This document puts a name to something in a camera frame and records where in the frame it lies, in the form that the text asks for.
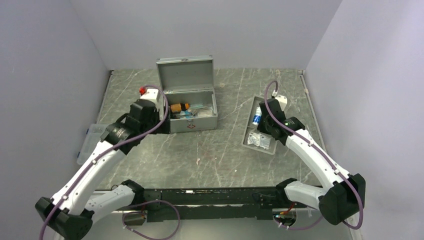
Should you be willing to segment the small white blue bottle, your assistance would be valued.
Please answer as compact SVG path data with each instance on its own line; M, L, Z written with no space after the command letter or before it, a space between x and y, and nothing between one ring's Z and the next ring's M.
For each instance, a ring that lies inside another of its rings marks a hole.
M254 113L253 118L252 118L252 125L258 126L260 121L261 121L261 117L262 117L262 110L258 106L258 107L256 107L255 113Z

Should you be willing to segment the clear bag alcohol wipes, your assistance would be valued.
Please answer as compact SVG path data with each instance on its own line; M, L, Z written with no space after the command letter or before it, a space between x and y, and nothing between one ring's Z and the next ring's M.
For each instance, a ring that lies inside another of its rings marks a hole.
M271 145L271 138L260 132L250 132L247 135L247 145L254 145L268 150Z

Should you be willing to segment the grey plastic divider tray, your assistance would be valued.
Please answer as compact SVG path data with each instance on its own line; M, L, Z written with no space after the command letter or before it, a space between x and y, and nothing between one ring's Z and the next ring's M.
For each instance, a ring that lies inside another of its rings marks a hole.
M262 133L258 126L254 124L254 118L257 113L259 103L264 99L255 95L248 105L248 115L245 121L244 134L241 145L247 149L255 150L268 155L274 155L277 149L277 141L271 135Z

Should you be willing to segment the blue white medical pouch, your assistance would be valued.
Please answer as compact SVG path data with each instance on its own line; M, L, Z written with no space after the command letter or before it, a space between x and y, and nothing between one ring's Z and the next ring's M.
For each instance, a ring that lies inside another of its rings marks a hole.
M196 114L192 113L188 110L186 111L181 111L179 114L176 115L179 119L191 119L191 118L195 118Z

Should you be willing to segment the brown bottle orange cap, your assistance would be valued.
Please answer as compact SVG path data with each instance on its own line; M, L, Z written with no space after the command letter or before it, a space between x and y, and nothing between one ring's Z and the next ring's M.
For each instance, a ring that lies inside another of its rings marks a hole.
M172 113L180 113L187 111L190 108L188 103L175 103L170 105L170 110Z

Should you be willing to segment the cream latex gloves packet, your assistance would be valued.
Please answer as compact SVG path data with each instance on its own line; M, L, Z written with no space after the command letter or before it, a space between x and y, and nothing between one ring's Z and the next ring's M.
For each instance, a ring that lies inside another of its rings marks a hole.
M214 115L214 109L212 106L203 106L193 110L193 115L196 118L208 118Z

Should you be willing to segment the grey metal medicine case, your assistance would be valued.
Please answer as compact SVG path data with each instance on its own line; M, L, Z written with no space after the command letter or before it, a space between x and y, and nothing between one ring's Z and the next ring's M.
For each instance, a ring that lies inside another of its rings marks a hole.
M218 124L217 100L214 88L214 59L212 55L158 58L158 79L166 95L170 111L170 132L184 133L214 130ZM212 106L211 117L178 118L170 105L189 104L187 111Z

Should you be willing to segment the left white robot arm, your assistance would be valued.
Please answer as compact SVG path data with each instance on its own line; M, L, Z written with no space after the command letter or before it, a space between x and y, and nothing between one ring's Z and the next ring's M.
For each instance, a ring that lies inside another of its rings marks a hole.
M95 222L128 207L139 209L146 201L145 189L133 180L125 180L114 190L91 198L105 176L123 160L132 148L150 134L168 134L169 104L160 112L157 102L138 99L128 113L108 125L93 153L76 174L53 196L41 197L35 209L43 220L38 239L51 228L66 240L81 240Z

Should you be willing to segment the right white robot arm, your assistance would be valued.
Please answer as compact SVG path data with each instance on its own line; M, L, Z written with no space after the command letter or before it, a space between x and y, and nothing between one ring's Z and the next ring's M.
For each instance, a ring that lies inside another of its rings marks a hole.
M305 125L296 117L286 117L283 96L259 103L258 130L294 152L315 174L320 186L304 184L289 178L276 186L275 200L287 208L293 202L317 209L332 225L345 222L355 214L363 218L366 181L359 173L352 175L339 166L316 144Z

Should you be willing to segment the clear plastic storage box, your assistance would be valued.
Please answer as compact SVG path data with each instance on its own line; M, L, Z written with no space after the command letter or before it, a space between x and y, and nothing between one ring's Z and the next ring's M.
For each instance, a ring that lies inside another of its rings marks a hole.
M97 143L100 141L101 135L104 133L107 126L107 124L94 123L91 124L90 127L87 129L83 145L77 155L76 163L78 165L83 165L86 160L92 155Z

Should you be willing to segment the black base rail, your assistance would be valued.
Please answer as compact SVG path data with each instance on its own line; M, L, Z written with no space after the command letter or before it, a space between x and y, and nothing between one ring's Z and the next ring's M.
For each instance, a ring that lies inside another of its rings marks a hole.
M225 188L146 188L140 201L120 207L141 211L147 222L167 220L243 219L295 221L297 203L284 200L274 186Z

